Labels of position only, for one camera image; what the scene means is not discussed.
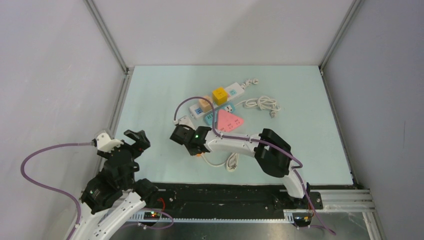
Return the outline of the beige cube socket adapter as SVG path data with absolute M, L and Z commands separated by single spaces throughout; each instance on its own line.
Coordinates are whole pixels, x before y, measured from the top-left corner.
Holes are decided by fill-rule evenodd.
M 199 107 L 204 113 L 212 110 L 210 103 L 213 104 L 213 99 L 209 95 L 205 95 L 198 100 Z

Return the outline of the pink triangular power socket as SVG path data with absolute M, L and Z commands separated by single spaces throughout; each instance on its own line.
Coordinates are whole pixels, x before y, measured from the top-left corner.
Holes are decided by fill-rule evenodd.
M 241 127 L 243 124 L 244 119 L 233 113 L 223 109 L 217 112 L 216 129 L 218 131 L 229 133 Z

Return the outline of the yellow cube socket adapter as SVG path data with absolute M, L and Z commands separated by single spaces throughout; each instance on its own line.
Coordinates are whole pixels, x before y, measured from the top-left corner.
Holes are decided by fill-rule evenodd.
M 217 106 L 221 106 L 228 101 L 228 93 L 223 87 L 218 87 L 212 91 L 212 99 Z

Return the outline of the teal power strip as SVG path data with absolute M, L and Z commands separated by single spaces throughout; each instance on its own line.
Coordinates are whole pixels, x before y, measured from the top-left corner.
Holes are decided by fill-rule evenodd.
M 214 112 L 211 112 L 208 115 L 205 115 L 204 118 L 203 118 L 203 120 L 205 121 L 205 123 L 208 126 L 211 126 L 212 123 L 215 124 L 217 122 L 219 110 L 225 110 L 229 113 L 233 113 L 233 112 L 235 112 L 236 108 L 235 108 L 234 104 L 231 103 L 231 102 L 225 103 L 222 106 L 217 107 Z

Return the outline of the white multicolour power strip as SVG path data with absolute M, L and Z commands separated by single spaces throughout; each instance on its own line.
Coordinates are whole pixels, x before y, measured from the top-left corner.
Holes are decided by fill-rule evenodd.
M 250 78 L 243 83 L 233 83 L 227 87 L 224 88 L 225 92 L 227 93 L 227 102 L 230 102 L 232 100 L 235 100 L 236 98 L 239 98 L 242 96 L 246 90 L 247 87 L 250 85 L 256 85 L 259 83 L 259 80 L 257 78 Z M 189 107 L 190 116 L 194 118 L 195 120 L 198 120 L 199 118 L 203 118 L 207 114 L 211 113 L 211 110 L 204 111 L 201 108 L 200 103 L 195 103 L 194 105 Z

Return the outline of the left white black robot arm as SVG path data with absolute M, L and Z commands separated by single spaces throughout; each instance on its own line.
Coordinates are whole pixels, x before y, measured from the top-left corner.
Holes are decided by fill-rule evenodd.
M 70 239 L 108 240 L 137 211 L 157 204 L 158 187 L 146 178 L 135 179 L 140 170 L 136 159 L 151 143 L 144 130 L 128 129 L 124 135 L 133 143 L 112 138 L 105 130 L 92 140 L 105 162 L 82 191 Z

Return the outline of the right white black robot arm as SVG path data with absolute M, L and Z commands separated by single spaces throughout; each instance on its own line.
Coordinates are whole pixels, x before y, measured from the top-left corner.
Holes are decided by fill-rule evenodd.
M 293 156 L 291 146 L 269 128 L 258 134 L 241 134 L 218 131 L 208 126 L 193 129 L 177 124 L 170 139 L 185 146 L 191 156 L 231 152 L 252 157 L 265 174 L 282 179 L 295 208 L 303 209 L 311 201 L 308 184 L 298 172 L 303 164 Z

